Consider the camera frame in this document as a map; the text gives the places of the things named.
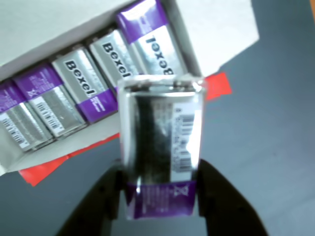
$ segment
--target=open box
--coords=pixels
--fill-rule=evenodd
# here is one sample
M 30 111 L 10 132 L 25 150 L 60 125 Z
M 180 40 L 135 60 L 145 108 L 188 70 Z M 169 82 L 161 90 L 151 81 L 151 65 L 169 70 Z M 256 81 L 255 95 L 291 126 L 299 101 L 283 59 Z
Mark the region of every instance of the open box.
M 131 2 L 79 0 L 73 5 L 63 0 L 19 1 L 18 7 L 16 2 L 8 1 L 1 11 L 0 80 L 110 25 L 115 13 Z M 250 0 L 165 0 L 162 3 L 193 75 L 206 77 L 217 72 L 258 40 Z M 0 175 L 88 147 L 118 133 L 119 129 L 116 113 L 64 140 L 25 154 L 0 126 Z

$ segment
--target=bexel battery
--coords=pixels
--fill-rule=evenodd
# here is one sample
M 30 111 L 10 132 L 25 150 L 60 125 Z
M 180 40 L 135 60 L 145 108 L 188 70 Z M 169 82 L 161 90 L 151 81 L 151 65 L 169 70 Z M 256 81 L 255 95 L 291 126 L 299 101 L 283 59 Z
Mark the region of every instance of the bexel battery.
M 0 122 L 23 151 L 36 150 L 53 141 L 53 136 L 12 81 L 0 84 Z
M 187 68 L 158 0 L 142 0 L 117 14 L 141 74 L 183 75 Z
M 117 101 L 102 78 L 88 50 L 81 45 L 52 62 L 64 85 L 89 122 L 117 111 Z
M 92 41 L 89 49 L 114 88 L 119 79 L 138 74 L 118 29 L 110 29 L 105 36 L 96 36 Z
M 55 137 L 68 136 L 86 126 L 50 64 L 39 65 L 14 81 Z
M 193 213 L 203 83 L 190 75 L 119 82 L 128 219 Z

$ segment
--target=purple stripe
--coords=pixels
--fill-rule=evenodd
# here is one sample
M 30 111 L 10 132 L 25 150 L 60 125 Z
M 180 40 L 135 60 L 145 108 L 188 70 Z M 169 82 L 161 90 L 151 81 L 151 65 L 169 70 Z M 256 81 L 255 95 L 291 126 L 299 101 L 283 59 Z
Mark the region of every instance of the purple stripe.
M 0 84 L 0 113 L 25 101 L 26 98 L 12 81 Z
M 128 216 L 139 219 L 192 215 L 195 194 L 195 181 L 140 186 L 128 184 Z
M 139 1 L 118 13 L 116 21 L 129 44 L 168 24 L 159 0 Z
M 103 117 L 117 111 L 117 101 L 110 89 L 102 92 L 80 104 L 79 110 L 91 123 L 102 119 Z
M 37 66 L 14 78 L 14 81 L 28 100 L 63 84 L 50 64 Z

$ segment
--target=barcode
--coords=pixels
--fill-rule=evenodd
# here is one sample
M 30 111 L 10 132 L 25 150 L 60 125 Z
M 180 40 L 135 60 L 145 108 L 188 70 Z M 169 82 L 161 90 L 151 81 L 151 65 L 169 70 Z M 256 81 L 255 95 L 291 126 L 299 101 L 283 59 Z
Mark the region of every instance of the barcode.
M 36 105 L 44 122 L 55 134 L 64 130 L 63 125 L 42 97 L 33 99 L 32 103 Z
M 1 121 L 6 128 L 6 130 L 10 133 L 12 138 L 18 143 L 21 148 L 25 148 L 29 146 L 29 142 L 26 141 L 25 137 L 16 127 L 16 125 L 12 122 L 12 120 L 6 114 L 1 115 Z
M 37 108 L 52 129 L 57 129 L 59 127 L 55 116 L 52 114 L 46 103 L 39 103 Z
M 186 172 L 192 170 L 191 154 L 187 150 L 187 143 L 193 129 L 194 114 L 180 115 L 176 118 L 176 136 L 175 143 L 177 153 L 177 165 L 175 171 Z

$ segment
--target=bexel logo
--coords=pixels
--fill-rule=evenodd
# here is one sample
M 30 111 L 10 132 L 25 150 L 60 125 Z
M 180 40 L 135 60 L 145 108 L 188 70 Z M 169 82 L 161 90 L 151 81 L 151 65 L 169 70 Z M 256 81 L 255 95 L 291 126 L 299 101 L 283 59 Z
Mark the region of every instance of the bexel logo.
M 77 68 L 77 65 L 74 60 L 65 61 L 67 69 L 71 71 L 74 77 L 79 82 L 81 89 L 85 92 L 87 97 L 92 97 L 96 93 L 95 89 L 91 88 L 91 85 L 85 80 L 82 72 Z
M 159 44 L 156 43 L 156 38 L 153 36 L 146 40 L 147 43 L 151 43 L 152 50 L 155 52 L 156 59 L 159 61 L 160 67 L 163 69 L 164 75 L 173 75 L 173 70 L 167 66 L 167 62 L 160 50 Z
M 115 52 L 113 45 L 111 43 L 105 43 L 102 45 L 103 49 L 105 50 L 105 52 L 110 55 L 111 59 L 113 60 L 113 62 L 115 63 L 119 73 L 123 76 L 123 77 L 128 77 L 131 76 L 131 72 L 127 71 L 126 67 L 124 66 L 124 64 L 122 63 L 122 61 L 120 60 L 118 53 Z

